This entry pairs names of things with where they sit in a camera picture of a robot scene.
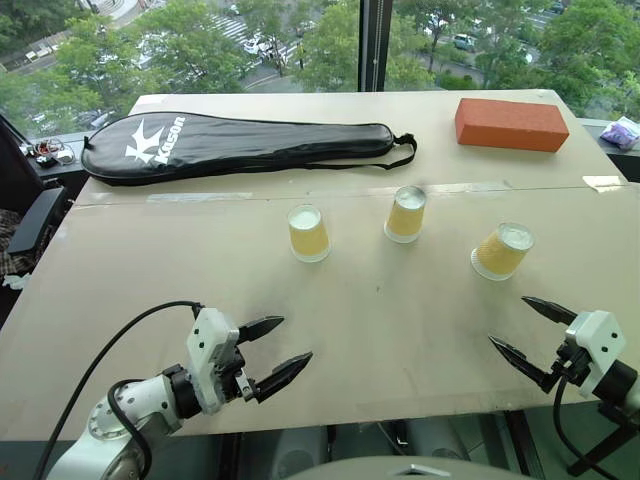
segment black chair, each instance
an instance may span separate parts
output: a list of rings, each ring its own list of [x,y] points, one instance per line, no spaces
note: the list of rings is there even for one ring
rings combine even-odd
[[[48,227],[60,224],[67,204],[64,187],[55,181],[43,183],[33,171],[20,150],[22,141],[24,137],[0,115],[0,209],[22,216],[5,250],[9,255],[35,252]],[[8,287],[0,287],[0,326],[17,296],[17,292]]]

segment table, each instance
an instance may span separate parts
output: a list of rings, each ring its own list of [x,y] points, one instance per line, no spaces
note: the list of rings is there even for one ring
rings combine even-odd
[[[549,405],[552,398],[487,340],[494,334],[539,366],[551,364],[563,330],[521,295],[613,311],[629,344],[640,340],[635,187],[598,193],[586,185],[584,175],[619,172],[548,91],[464,95],[559,104],[571,136],[556,156],[457,145],[452,112],[460,95],[142,97],[134,111],[385,121],[416,134],[418,155],[388,173],[288,171],[140,188],[90,180],[0,332],[0,439],[46,438],[107,339],[173,299],[199,300],[238,323],[285,315],[270,335],[242,346],[257,379],[314,352],[295,382],[264,404],[233,402],[187,421],[182,434]],[[408,183],[431,194],[422,236],[398,245],[382,225],[393,192]],[[291,255],[286,227],[287,212],[309,201],[324,212],[333,243],[313,265]],[[512,279],[493,283],[473,271],[469,253],[505,220],[528,225],[537,244]],[[166,311],[127,334],[90,380],[62,438],[78,436],[116,380],[184,362],[191,324],[188,310]],[[638,367],[640,351],[630,346],[622,360]],[[582,400],[575,389],[566,399]]]

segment window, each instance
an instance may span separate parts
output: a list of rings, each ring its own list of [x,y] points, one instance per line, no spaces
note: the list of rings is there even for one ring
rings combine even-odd
[[[359,0],[22,3],[0,0],[0,112],[32,138],[144,94],[357,89]]]
[[[576,116],[640,120],[640,2],[395,0],[393,7],[389,61],[418,60],[410,73],[426,68],[422,89],[545,88]],[[417,47],[402,41],[409,27],[421,36]],[[387,73],[392,89],[415,86]]]

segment yellow plastic cup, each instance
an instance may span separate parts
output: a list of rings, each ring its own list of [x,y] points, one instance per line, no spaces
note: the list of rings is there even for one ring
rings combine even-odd
[[[420,187],[408,186],[396,192],[384,233],[394,242],[411,243],[420,236],[427,195]]]
[[[302,262],[324,260],[331,251],[322,214],[313,205],[299,205],[289,212],[291,250]]]
[[[489,280],[506,280],[513,275],[534,243],[533,234],[524,225],[501,223],[471,252],[471,265]]]

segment red brick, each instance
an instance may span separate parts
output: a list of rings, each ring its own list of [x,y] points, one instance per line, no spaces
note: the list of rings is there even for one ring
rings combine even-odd
[[[557,152],[569,130],[555,105],[463,98],[456,135],[464,145]]]

